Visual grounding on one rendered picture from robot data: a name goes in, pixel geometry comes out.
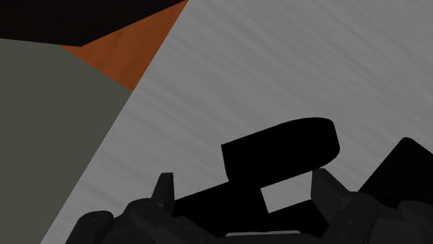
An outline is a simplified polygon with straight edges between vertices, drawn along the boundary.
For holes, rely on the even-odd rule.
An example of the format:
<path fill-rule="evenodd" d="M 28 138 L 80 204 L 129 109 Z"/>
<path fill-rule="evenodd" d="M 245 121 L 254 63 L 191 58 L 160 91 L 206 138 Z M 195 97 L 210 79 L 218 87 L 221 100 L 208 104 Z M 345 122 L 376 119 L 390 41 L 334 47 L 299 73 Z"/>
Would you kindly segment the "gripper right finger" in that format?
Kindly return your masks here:
<path fill-rule="evenodd" d="M 427 203 L 387 207 L 349 191 L 324 168 L 312 171 L 310 196 L 329 224 L 319 244 L 433 244 L 433 206 Z"/>

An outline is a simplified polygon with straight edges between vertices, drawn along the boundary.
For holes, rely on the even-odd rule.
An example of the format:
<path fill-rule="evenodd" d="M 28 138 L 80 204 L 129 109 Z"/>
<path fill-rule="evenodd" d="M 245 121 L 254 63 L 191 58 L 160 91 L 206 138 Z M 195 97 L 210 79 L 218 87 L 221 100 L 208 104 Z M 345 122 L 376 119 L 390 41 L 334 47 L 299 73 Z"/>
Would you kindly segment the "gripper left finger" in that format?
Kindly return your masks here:
<path fill-rule="evenodd" d="M 134 244 L 221 244 L 215 236 L 184 216 L 174 218 L 173 173 L 161 173 L 150 198 L 130 202 L 121 214 L 132 225 L 125 232 L 140 230 L 145 239 Z M 108 244 L 120 217 L 109 211 L 91 211 L 76 222 L 65 244 Z"/>

